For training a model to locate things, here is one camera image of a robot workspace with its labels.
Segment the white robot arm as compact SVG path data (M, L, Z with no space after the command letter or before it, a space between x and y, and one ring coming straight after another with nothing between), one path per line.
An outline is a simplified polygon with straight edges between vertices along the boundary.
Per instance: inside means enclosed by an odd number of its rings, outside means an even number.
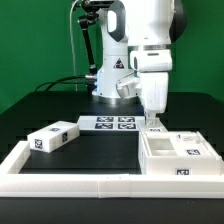
M94 95L110 103L138 98L145 123L154 125L167 105L168 73L173 68L169 46L186 27L182 0L105 2L99 21L103 64Z

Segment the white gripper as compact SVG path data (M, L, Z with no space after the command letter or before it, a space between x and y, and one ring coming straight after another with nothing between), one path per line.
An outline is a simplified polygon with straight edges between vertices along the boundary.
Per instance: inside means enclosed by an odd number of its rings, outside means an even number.
M167 104L168 72L172 69L171 51L132 51L130 65L140 78L140 99L147 126L156 126L156 114L163 113Z

